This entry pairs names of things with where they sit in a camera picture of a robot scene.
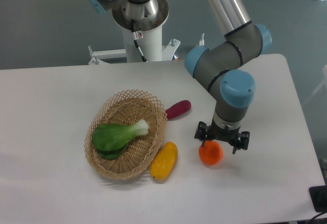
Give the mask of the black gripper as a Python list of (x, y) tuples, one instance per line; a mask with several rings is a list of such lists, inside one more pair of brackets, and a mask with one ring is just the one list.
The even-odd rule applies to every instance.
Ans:
[(206, 123), (200, 121), (196, 128), (194, 139), (201, 142), (201, 147), (204, 147), (205, 142), (211, 139), (230, 142), (230, 145), (233, 147), (232, 153), (236, 154), (238, 150), (247, 150), (250, 141), (250, 132), (243, 131), (239, 133), (239, 130), (240, 127), (220, 127), (214, 121), (212, 121), (211, 126), (207, 126)]

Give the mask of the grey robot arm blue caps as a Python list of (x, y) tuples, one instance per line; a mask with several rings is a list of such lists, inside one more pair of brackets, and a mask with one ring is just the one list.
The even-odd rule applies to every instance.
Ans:
[[(169, 16), (166, 0), (89, 0), (98, 13), (111, 11), (123, 31), (128, 62), (172, 59), (162, 45), (162, 26)], [(215, 99), (211, 125), (198, 124), (195, 138), (227, 142), (234, 151), (248, 148), (250, 133), (240, 131), (255, 91), (254, 78), (241, 66), (271, 46), (263, 25), (252, 23), (241, 0), (207, 0), (225, 41), (214, 49), (192, 48), (184, 66)]]

